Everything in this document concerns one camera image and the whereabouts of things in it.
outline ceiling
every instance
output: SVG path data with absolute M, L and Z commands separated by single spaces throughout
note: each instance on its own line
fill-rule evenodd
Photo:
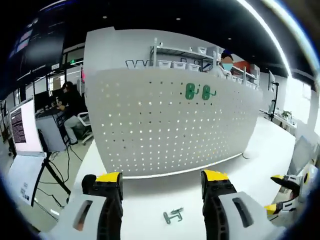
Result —
M 2 22 L 6 38 L 2 44 L 1 66 L 21 31 L 41 8 L 56 1 L 43 0 L 29 4 L 11 4 L 12 14 Z M 85 42 L 88 31 L 114 26 L 115 29 L 154 29 L 196 37 L 254 63 L 262 72 L 269 69 L 286 76 L 274 43 L 258 21 L 236 0 L 70 0 L 66 14 L 67 34 L 64 48 Z M 275 14 L 261 1 L 247 0 L 261 15 L 278 39 L 292 69 L 313 75 L 297 41 Z M 297 76 L 306 82 L 310 79 Z

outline white pegboard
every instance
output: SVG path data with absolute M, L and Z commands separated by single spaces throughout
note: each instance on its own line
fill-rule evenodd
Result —
M 199 94 L 186 99 L 186 84 Z M 86 78 L 96 145 L 108 172 L 147 178 L 192 171 L 241 154 L 260 91 L 178 69 L 103 70 Z M 202 99 L 204 85 L 216 91 Z

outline ceiling light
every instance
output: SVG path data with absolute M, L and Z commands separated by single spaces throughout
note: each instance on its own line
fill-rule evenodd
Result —
M 281 48 L 281 45 L 278 41 L 278 39 L 276 38 L 276 36 L 274 35 L 274 33 L 271 31 L 270 27 L 268 26 L 268 24 L 265 22 L 265 20 L 259 15 L 259 13 L 249 4 L 246 2 L 246 0 L 237 0 L 243 7 L 245 7 L 254 17 L 255 19 L 258 20 L 258 22 L 262 25 L 262 27 L 264 28 L 264 30 L 268 33 L 269 37 L 271 38 L 271 40 L 273 41 L 275 47 L 277 48 L 281 60 L 285 66 L 286 72 L 288 74 L 288 77 L 292 77 L 291 74 L 291 70 L 290 70 L 290 66 L 289 66 L 289 62 L 286 58 L 286 55 L 284 53 L 284 50 Z

